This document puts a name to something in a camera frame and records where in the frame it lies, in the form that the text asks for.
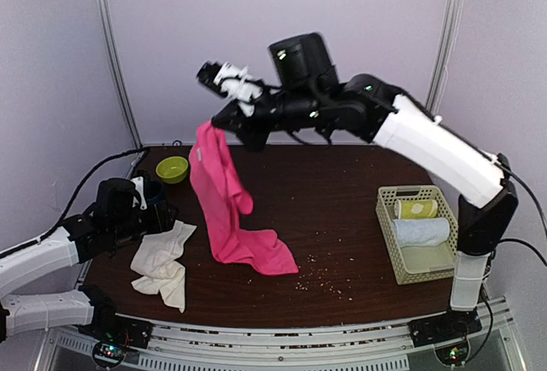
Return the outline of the pink towel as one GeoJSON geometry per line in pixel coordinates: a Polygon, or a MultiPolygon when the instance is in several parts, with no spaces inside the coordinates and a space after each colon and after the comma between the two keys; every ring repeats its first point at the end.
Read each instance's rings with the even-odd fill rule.
{"type": "Polygon", "coordinates": [[[273,229],[240,226],[240,217],[252,213],[254,201],[238,177],[225,133],[211,122],[198,127],[189,163],[191,187],[203,212],[213,258],[223,264],[249,265],[266,276],[297,274],[291,250],[273,229]]]}

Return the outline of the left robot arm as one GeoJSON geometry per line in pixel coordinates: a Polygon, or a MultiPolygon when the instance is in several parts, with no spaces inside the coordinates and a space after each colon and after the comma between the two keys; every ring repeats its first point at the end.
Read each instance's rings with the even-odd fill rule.
{"type": "Polygon", "coordinates": [[[113,345],[144,347],[148,326],[134,326],[97,286],[57,294],[17,296],[15,290],[62,268],[89,262],[122,245],[174,227],[177,208],[162,184],[143,177],[112,178],[99,184],[83,213],[63,217],[48,232],[1,254],[1,339],[17,333],[76,326],[113,345]]]}

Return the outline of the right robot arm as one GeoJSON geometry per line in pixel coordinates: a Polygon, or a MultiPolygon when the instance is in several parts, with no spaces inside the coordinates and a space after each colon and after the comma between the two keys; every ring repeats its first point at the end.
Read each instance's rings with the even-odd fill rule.
{"type": "Polygon", "coordinates": [[[227,100],[212,123],[259,151],[273,132],[314,129],[323,138],[346,131],[406,157],[455,188],[458,240],[450,310],[438,319],[444,337],[471,323],[488,256],[511,222],[518,196],[505,156],[490,155],[445,127],[404,89],[370,74],[338,78],[323,37],[307,33],[268,48],[279,84],[231,63],[207,63],[199,82],[227,100]]]}

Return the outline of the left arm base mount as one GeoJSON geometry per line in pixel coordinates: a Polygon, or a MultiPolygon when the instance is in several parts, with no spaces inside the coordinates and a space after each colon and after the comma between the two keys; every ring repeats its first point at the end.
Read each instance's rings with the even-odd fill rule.
{"type": "Polygon", "coordinates": [[[95,340],[91,359],[101,370],[117,368],[139,350],[146,349],[153,331],[149,321],[120,315],[96,316],[91,324],[77,328],[79,333],[95,340]]]}

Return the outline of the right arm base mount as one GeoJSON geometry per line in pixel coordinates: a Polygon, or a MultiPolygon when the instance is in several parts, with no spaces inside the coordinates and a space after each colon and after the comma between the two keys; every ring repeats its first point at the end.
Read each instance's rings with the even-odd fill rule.
{"type": "Polygon", "coordinates": [[[415,348],[433,346],[435,356],[445,366],[463,366],[470,356],[468,337],[482,330],[477,309],[448,310],[443,314],[412,320],[409,333],[415,348]]]}

